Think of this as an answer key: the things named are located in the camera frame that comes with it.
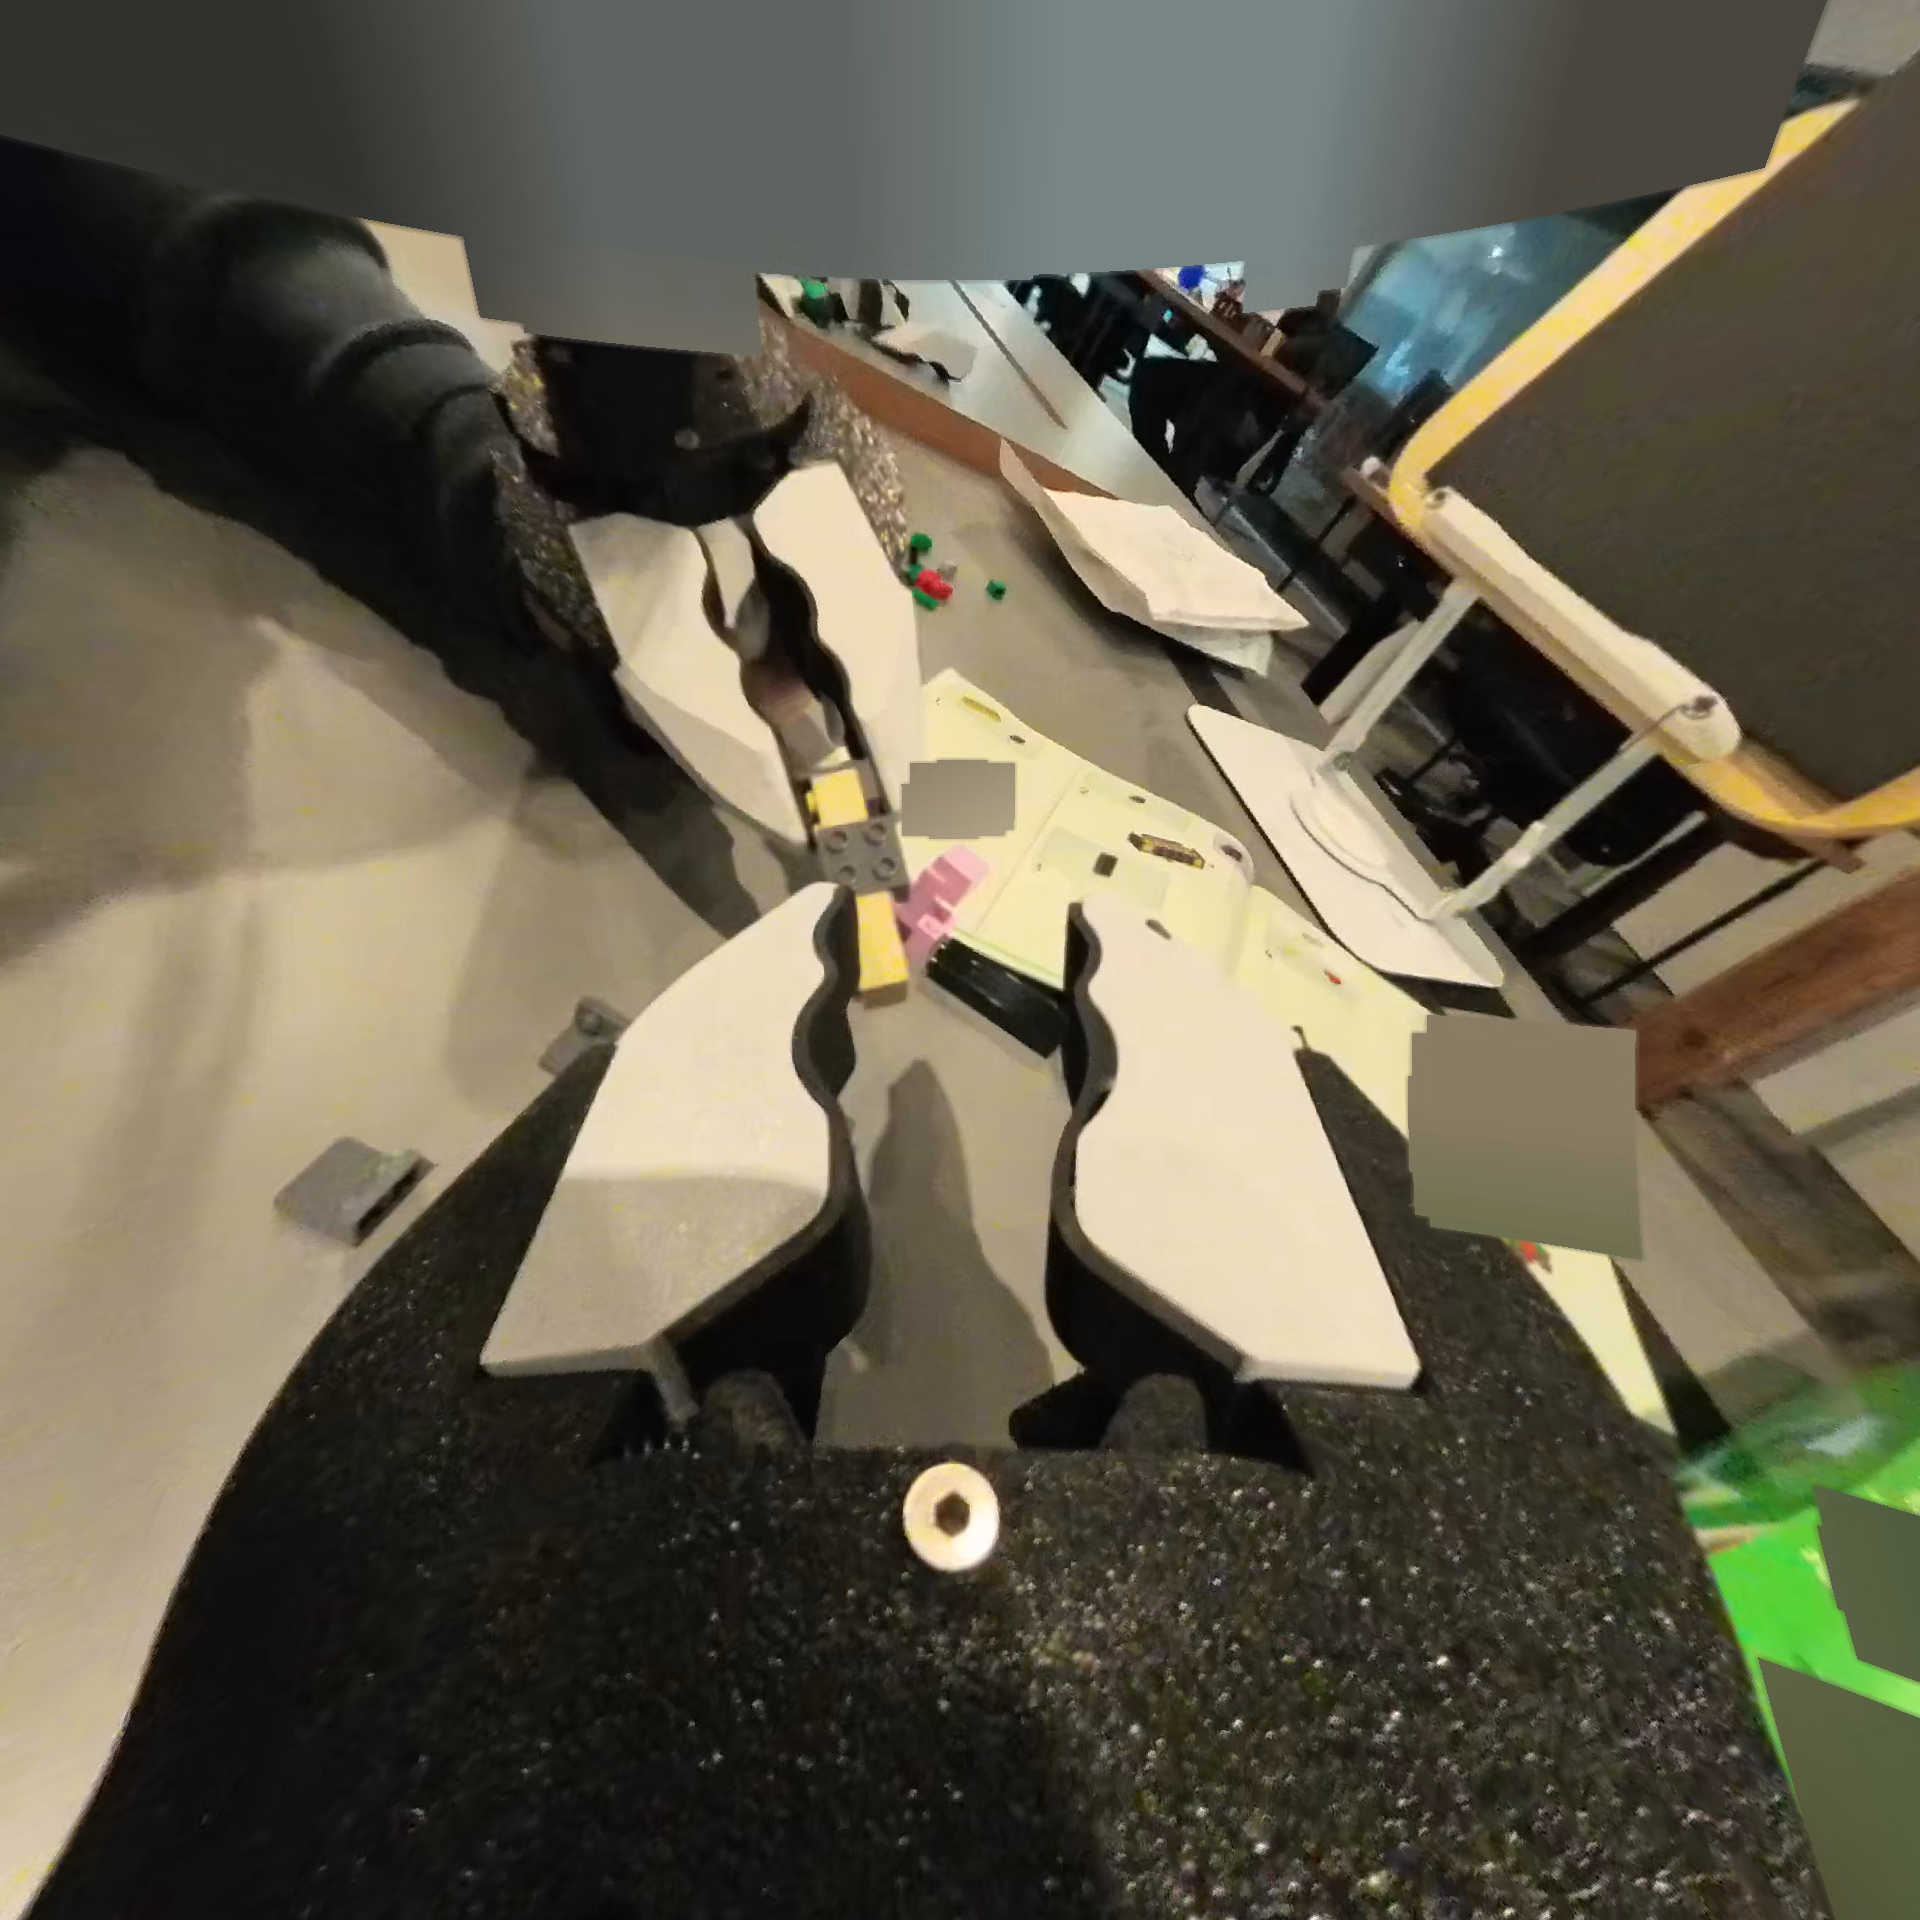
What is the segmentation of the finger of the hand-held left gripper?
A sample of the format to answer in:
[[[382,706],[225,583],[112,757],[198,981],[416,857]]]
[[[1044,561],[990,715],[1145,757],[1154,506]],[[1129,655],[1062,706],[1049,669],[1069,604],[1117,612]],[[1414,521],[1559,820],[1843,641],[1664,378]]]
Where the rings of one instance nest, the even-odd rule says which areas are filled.
[[[923,755],[918,607],[837,464],[790,470],[754,506],[779,652],[838,725],[886,803]]]
[[[570,540],[636,722],[712,799],[807,849],[802,791],[838,755],[840,725],[777,635],[749,530],[608,514]]]

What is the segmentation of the white paper bag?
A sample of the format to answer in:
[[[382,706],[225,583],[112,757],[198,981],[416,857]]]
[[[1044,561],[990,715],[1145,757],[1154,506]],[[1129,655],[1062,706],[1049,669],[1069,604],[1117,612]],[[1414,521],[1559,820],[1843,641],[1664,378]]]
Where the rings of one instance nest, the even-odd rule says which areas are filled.
[[[1265,677],[1278,637],[1307,629],[1257,567],[1177,510],[1047,488],[1007,441],[996,469],[1092,599],[1155,637]]]

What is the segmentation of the black flat brick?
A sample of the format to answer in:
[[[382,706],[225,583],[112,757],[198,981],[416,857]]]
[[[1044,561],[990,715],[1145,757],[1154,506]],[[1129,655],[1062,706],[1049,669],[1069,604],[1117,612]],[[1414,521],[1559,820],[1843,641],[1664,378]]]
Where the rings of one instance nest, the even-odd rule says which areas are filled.
[[[987,957],[960,939],[932,947],[925,981],[989,1022],[1038,1058],[1053,1055],[1064,1033],[1064,998],[1041,981]]]

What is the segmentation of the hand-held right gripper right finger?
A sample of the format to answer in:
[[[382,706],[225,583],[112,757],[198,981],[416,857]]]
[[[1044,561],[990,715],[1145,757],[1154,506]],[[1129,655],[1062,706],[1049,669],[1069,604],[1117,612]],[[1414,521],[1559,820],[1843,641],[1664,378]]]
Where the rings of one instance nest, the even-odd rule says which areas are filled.
[[[1300,1043],[1221,961],[1111,896],[1069,907],[1049,1315],[1111,1378],[1117,1321],[1082,1333],[1086,1275],[1234,1383],[1411,1388],[1422,1360],[1307,1092]]]

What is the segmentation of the green cardboard box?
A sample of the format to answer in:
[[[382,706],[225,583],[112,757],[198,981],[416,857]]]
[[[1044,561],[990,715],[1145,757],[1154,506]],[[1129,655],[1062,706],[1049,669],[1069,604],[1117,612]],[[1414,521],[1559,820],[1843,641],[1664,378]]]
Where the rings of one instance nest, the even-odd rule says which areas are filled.
[[[1916,1917],[1916,1363],[1809,1388],[1675,1483],[1831,1915]]]

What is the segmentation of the dark panel with yellow frame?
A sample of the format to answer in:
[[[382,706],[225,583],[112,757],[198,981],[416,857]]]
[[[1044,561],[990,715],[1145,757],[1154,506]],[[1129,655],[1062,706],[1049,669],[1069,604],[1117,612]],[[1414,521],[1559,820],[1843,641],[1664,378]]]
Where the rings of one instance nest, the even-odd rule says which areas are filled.
[[[1916,61],[1667,203],[1385,488],[1717,807],[1803,841],[1916,828]]]

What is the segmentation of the black office chair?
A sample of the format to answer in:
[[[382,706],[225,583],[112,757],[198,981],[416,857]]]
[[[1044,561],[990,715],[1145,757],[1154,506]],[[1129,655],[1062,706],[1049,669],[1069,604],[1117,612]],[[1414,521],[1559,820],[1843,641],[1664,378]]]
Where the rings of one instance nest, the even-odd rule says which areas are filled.
[[[1296,444],[1312,424],[1302,397],[1210,359],[1151,354],[1127,382],[1134,441],[1172,485],[1197,496],[1202,483],[1230,483],[1250,461]]]

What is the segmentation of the white tray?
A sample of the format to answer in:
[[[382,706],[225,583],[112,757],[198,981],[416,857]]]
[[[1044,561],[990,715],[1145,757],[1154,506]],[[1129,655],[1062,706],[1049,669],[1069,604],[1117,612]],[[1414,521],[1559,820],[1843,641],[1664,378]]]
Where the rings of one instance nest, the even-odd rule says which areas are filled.
[[[1463,493],[1428,490],[1418,530],[1448,572],[1448,589],[1422,622],[1385,643],[1385,667],[1323,746],[1205,705],[1187,709],[1187,727],[1337,945],[1381,975],[1491,991],[1501,987],[1503,967],[1470,917],[1653,759],[1726,760],[1742,745],[1742,728],[1712,685],[1651,638],[1622,629]],[[1381,715],[1480,607],[1512,626],[1542,630],[1566,675],[1586,670],[1623,703],[1628,734],[1480,876],[1441,886],[1361,791],[1353,767]]]

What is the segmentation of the yellow and grey brick assembly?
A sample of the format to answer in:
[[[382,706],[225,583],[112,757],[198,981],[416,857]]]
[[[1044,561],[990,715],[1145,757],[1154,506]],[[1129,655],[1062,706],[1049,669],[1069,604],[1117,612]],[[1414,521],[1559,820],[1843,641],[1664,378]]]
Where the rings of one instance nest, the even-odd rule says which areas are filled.
[[[805,800],[823,874],[854,899],[859,998],[894,1002],[911,987],[898,925],[911,878],[894,819],[854,760],[814,774]]]

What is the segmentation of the pale green instruction booklet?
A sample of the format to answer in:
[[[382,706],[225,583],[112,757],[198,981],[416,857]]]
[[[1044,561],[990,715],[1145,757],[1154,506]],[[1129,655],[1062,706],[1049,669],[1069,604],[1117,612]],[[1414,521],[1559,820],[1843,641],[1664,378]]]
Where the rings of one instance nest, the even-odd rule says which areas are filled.
[[[916,876],[957,845],[990,865],[990,876],[959,909],[953,939],[1058,989],[1067,1033],[1069,907],[1117,899],[1255,989],[1297,1039],[1306,1086],[1310,1066],[1331,1068],[1358,1094],[1361,1118],[1383,1122],[1389,1157],[1403,1157],[1414,1043],[1434,1015],[1260,886],[1246,846],[1230,830],[1044,738],[953,670],[925,687],[925,746],[932,760],[914,769],[914,783],[932,780],[941,799],[908,799],[907,841]],[[1310,1095],[1331,1139],[1331,1099]],[[1360,1173],[1344,1176],[1361,1213]],[[1463,1306],[1466,1286],[1441,1281],[1434,1253],[1389,1253],[1385,1228],[1364,1223],[1424,1370],[1411,1388],[1333,1389],[1408,1395],[1437,1380],[1437,1337],[1415,1332],[1415,1306]],[[1230,1381],[1080,1272],[1067,1274],[1058,1290],[1082,1333],[1091,1333],[1096,1308],[1117,1321],[1131,1365],[1111,1378],[1075,1358],[1091,1376],[1127,1383],[1143,1374],[1197,1372],[1228,1388],[1306,1386]]]

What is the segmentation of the person's left forearm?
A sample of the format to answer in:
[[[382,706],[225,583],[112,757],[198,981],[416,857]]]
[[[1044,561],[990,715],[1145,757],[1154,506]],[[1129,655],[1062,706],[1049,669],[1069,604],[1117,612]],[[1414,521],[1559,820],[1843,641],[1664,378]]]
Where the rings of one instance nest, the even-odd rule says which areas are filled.
[[[3,345],[364,526],[423,586],[557,652],[612,641],[500,378],[347,215],[2,143]]]

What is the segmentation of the grey clip plate brick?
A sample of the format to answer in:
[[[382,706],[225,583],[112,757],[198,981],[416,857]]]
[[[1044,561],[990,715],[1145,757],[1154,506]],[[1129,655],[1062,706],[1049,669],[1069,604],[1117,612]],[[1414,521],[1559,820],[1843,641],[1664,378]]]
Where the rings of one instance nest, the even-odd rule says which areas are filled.
[[[415,1150],[332,1139],[276,1192],[275,1213],[308,1236],[358,1248],[423,1185],[435,1165]]]
[[[583,996],[574,1003],[568,1024],[541,1051],[541,1071],[558,1077],[579,1060],[601,1050],[612,1050],[628,1026],[628,1018],[603,998]]]

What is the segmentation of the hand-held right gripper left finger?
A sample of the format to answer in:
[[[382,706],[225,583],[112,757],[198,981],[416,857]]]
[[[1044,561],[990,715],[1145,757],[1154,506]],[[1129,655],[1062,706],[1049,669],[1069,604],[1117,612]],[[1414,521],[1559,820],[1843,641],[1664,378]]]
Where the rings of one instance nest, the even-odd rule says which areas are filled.
[[[817,881],[625,1029],[493,1321],[493,1380],[762,1374],[802,1428],[871,1295],[843,1112],[856,904]]]

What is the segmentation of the pink brick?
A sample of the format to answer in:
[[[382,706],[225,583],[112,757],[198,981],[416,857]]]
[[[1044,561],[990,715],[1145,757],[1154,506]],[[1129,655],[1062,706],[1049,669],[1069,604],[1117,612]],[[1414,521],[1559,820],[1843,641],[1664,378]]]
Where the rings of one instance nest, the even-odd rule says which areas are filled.
[[[894,922],[908,967],[925,967],[930,956],[957,931],[960,907],[990,865],[969,846],[951,846],[932,858],[894,903]]]

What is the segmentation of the grey desk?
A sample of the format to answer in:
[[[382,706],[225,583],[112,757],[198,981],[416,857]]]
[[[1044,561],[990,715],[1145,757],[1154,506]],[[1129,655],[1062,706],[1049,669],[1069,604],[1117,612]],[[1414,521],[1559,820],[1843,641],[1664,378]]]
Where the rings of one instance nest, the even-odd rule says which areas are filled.
[[[542,675],[608,794],[253,513],[68,441],[3,493],[3,1917],[1169,1917],[1651,1874],[1659,1455],[1497,1244],[1344,1171],[1437,1380],[1292,1386],[1265,1462],[985,1449],[1041,1329],[1056,1063],[848,1009],[866,1358],[820,1443],[642,1441],[481,1353],[632,1019],[798,861]],[[358,1248],[332,1139],[433,1173]]]

